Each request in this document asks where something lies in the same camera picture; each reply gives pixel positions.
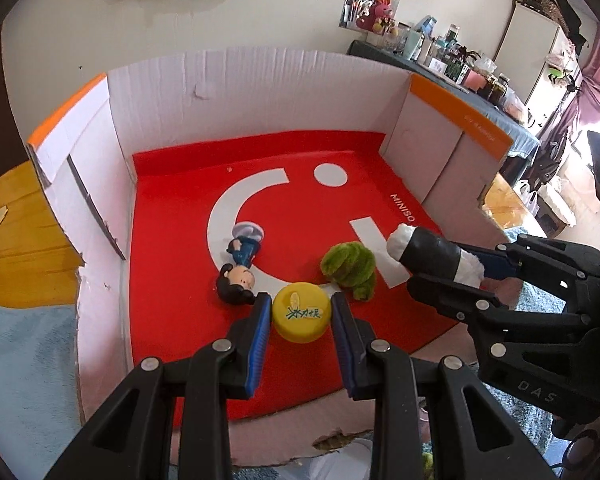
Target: green stuffed frog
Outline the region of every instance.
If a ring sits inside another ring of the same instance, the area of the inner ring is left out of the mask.
[[[376,290],[376,258],[360,242],[333,246],[324,255],[320,270],[343,288],[351,288],[353,299],[369,301]]]

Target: green plush toy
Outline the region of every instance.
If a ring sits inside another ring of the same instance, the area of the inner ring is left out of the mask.
[[[425,480],[434,480],[433,475],[433,455],[431,453],[422,454],[422,463],[424,465]]]
[[[333,246],[324,255],[320,270],[330,280],[353,289],[353,299],[369,301],[376,290],[376,257],[360,242]]]

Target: cartoon boy figure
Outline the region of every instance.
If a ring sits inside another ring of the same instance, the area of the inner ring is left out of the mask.
[[[220,269],[216,279],[218,296],[230,305],[253,304],[255,278],[249,269],[260,251],[264,230],[254,222],[240,222],[234,226],[232,236],[226,251],[234,258],[235,266],[225,264]]]

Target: glass jar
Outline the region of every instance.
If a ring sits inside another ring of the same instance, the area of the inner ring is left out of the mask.
[[[491,91],[493,90],[493,84],[495,83],[495,77],[490,75],[487,79],[487,83],[478,90],[478,95],[483,99],[489,100]]]
[[[509,89],[509,81],[511,81],[511,79],[509,79],[507,76],[505,76],[504,74],[500,74],[500,77],[498,78],[498,81],[500,82],[500,84],[502,86],[504,86],[504,91],[505,93],[507,92],[507,90]]]
[[[491,94],[489,95],[489,102],[492,105],[498,105],[500,103],[500,99],[504,97],[507,89],[505,86],[498,80],[493,82],[493,89],[491,89]]]

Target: toy figurine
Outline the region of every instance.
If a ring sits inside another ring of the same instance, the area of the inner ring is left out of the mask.
[[[393,16],[391,0],[375,0],[369,7],[369,15],[359,18],[356,25],[363,30],[383,34],[385,27],[391,25]]]
[[[475,288],[484,279],[484,266],[477,256],[424,227],[400,224],[389,236],[386,251],[412,274],[429,274]]]
[[[376,290],[376,257],[360,242],[333,246],[320,263],[322,273],[353,289],[353,299],[369,301]]]
[[[216,279],[218,297],[230,305],[253,304],[255,277],[250,269],[260,251],[264,230],[254,222],[240,222],[234,226],[232,236],[226,251],[234,258],[235,265],[225,264],[220,269]]]

